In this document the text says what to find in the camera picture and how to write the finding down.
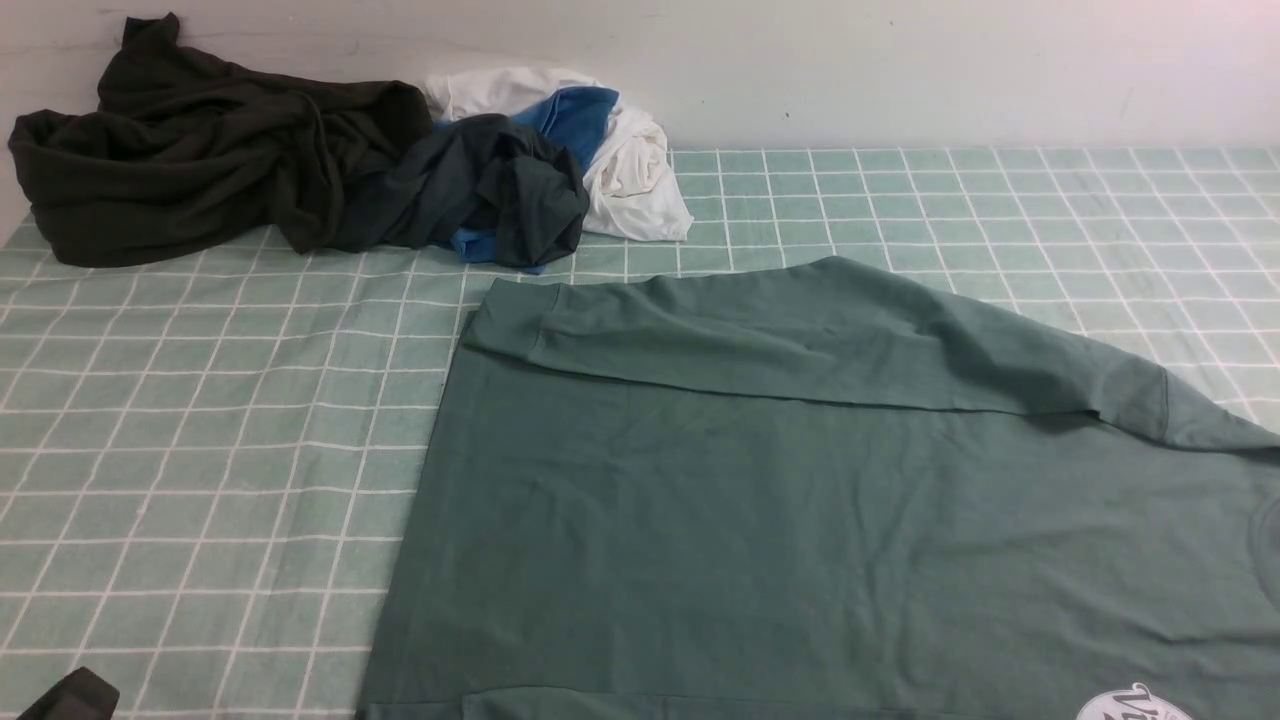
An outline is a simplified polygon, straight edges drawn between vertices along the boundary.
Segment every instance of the clothing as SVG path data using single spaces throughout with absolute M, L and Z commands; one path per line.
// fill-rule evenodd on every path
M 265 223 L 298 252 L 324 247 L 357 163 L 430 132 L 412 86 L 259 73 L 178 46 L 178 29 L 172 13 L 129 18 L 96 113 L 14 124 L 18 182 L 63 263 L 152 263 Z
M 1277 603 L 1280 437 L 1143 359 L 837 258 L 499 281 L 357 708 L 1280 717 Z
M 609 111 L 618 101 L 618 94 L 607 87 L 566 87 L 554 95 L 511 117 L 518 126 L 536 129 L 547 140 L 568 150 L 579 168 L 591 163 L 596 149 L 604 141 Z M 436 127 L 447 127 L 438 123 Z M 467 263 L 492 263 L 497 240 L 494 231 L 462 228 L 453 234 L 451 245 Z M 541 265 L 527 268 L 541 273 Z
M 506 115 L 438 128 L 398 163 L 370 154 L 347 186 L 333 247 L 448 245 L 495 231 L 493 261 L 534 268 L 577 249 L 588 197 L 568 150 Z
M 599 87 L 566 69 L 499 68 L 429 76 L 428 105 L 444 120 L 479 113 L 511 115 L 566 87 Z M 622 101 L 586 170 L 591 210 L 584 229 L 630 240 L 685 240 L 694 218 L 667 163 L 667 133 L 644 110 Z
M 18 720 L 110 720 L 120 691 L 79 667 L 49 688 Z

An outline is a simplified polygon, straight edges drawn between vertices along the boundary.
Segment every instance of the bedsheet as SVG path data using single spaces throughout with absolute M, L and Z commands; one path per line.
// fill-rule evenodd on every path
M 497 277 L 841 255 L 1156 360 L 1280 429 L 1275 149 L 676 152 L 680 245 L 540 277 L 260 229 L 145 268 L 0 249 L 0 714 L 77 665 L 122 717 L 347 716 L 454 340 Z

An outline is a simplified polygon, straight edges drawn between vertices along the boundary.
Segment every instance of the printed logo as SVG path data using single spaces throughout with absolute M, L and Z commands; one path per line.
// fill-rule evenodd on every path
M 1102 693 L 1089 701 L 1075 720 L 1192 720 L 1169 701 L 1161 700 L 1142 683 L 1126 691 Z

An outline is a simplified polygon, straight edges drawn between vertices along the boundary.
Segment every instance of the crumpled clothing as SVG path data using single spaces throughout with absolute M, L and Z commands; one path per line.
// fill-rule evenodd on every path
M 572 254 L 589 206 L 573 154 L 497 114 L 436 128 L 398 163 L 370 154 L 347 193 L 333 247 L 416 249 L 492 229 L 493 261 L 509 268 Z
M 599 87 L 567 69 L 498 68 L 425 81 L 428 106 L 440 119 L 477 113 L 515 114 L 558 90 Z M 586 170 L 591 209 L 584 229 L 628 240 L 685 240 L 694 218 L 685 206 L 676 173 L 667 161 L 667 133 L 653 115 L 618 101 L 609 129 Z
M 63 263 L 155 263 L 266 223 L 298 252 L 325 247 L 360 161 L 431 131 L 413 86 L 260 73 L 179 46 L 178 31 L 172 13 L 129 18 L 96 113 L 14 123 L 18 182 Z
M 536 129 L 547 140 L 568 150 L 579 168 L 591 164 L 596 150 L 604 142 L 609 127 L 609 114 L 618 101 L 616 90 L 607 87 L 564 87 L 550 97 L 511 117 L 518 126 Z M 436 127 L 448 127 L 440 120 Z M 492 263 L 497 251 L 497 238 L 492 229 L 460 228 L 451 240 L 458 256 L 467 263 Z M 525 268 L 540 274 L 543 265 Z

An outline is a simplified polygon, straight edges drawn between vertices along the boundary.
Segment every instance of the dark green shirt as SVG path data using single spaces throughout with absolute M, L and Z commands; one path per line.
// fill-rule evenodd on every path
M 499 282 L 361 708 L 1275 720 L 1277 447 L 1146 360 L 846 260 Z

